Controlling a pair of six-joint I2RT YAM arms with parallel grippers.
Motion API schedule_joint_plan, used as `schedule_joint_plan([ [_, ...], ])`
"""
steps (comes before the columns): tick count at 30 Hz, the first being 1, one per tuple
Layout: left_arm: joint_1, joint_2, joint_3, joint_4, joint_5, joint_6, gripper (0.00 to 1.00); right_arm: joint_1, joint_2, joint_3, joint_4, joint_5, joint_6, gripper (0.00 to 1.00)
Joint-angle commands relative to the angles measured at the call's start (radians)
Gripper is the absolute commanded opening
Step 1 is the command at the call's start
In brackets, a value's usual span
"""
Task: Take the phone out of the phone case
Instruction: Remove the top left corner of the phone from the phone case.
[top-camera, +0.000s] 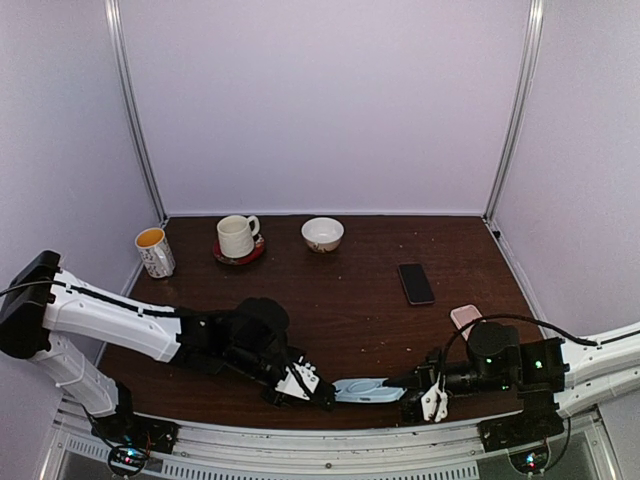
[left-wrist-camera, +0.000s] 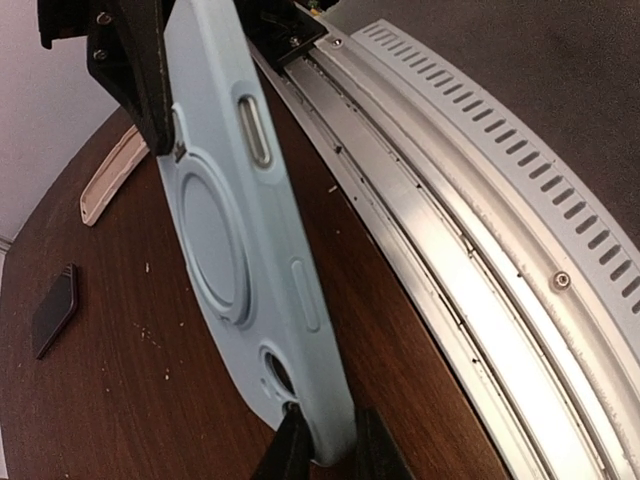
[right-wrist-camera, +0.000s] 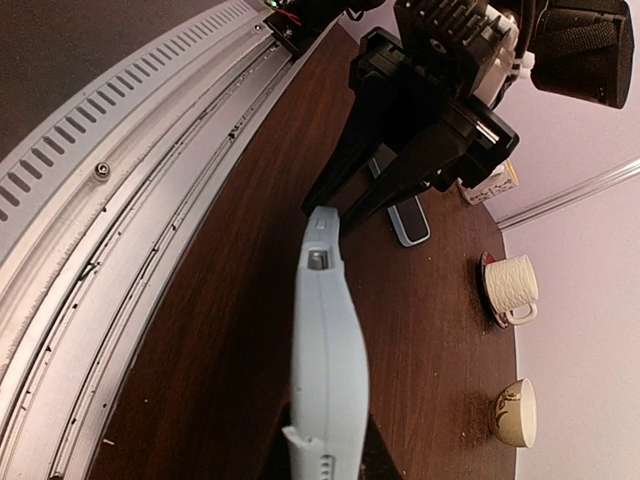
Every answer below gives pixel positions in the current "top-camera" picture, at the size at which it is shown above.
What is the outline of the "phone blue case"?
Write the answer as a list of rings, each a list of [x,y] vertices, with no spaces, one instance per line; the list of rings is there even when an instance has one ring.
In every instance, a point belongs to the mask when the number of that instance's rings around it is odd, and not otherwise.
[[[335,400],[339,403],[387,404],[401,399],[406,390],[385,385],[386,378],[352,378],[336,380]]]

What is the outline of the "pink phone case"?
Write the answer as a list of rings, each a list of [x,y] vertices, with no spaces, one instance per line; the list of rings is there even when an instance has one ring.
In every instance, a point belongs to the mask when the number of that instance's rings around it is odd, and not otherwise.
[[[450,319],[457,331],[461,331],[463,327],[480,318],[482,313],[473,305],[464,305],[450,311]]]

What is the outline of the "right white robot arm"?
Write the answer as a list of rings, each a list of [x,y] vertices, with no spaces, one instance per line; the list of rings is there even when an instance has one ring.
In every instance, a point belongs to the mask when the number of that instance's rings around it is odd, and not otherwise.
[[[458,326],[445,346],[410,373],[384,386],[417,391],[412,419],[440,422],[453,396],[514,391],[523,412],[513,419],[519,440],[535,440],[551,417],[567,418],[639,387],[639,326],[632,324],[591,337],[553,326],[554,336],[524,343],[506,314]]]

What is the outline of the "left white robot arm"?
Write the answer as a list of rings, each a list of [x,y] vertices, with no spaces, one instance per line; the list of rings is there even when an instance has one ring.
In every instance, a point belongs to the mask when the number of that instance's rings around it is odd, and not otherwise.
[[[300,399],[330,411],[334,387],[289,346],[289,316],[274,300],[247,298],[230,310],[197,311],[135,301],[94,287],[43,251],[1,292],[1,350],[40,364],[123,444],[144,433],[124,387],[96,371],[66,339],[73,333],[179,368],[215,375],[230,368],[263,385],[270,402]]]

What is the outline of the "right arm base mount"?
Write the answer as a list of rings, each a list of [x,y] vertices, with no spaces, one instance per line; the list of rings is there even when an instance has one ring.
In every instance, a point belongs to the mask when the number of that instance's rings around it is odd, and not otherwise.
[[[552,466],[549,439],[565,433],[564,420],[554,406],[524,408],[483,420],[477,428],[486,453],[504,450],[511,467],[528,477],[543,474]]]

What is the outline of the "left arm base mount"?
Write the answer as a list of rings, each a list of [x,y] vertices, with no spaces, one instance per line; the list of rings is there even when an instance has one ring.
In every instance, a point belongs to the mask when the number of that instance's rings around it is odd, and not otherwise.
[[[116,477],[130,479],[145,469],[152,453],[171,454],[174,450],[179,432],[175,422],[127,410],[116,410],[106,417],[83,410],[91,433],[107,447],[106,464]]]

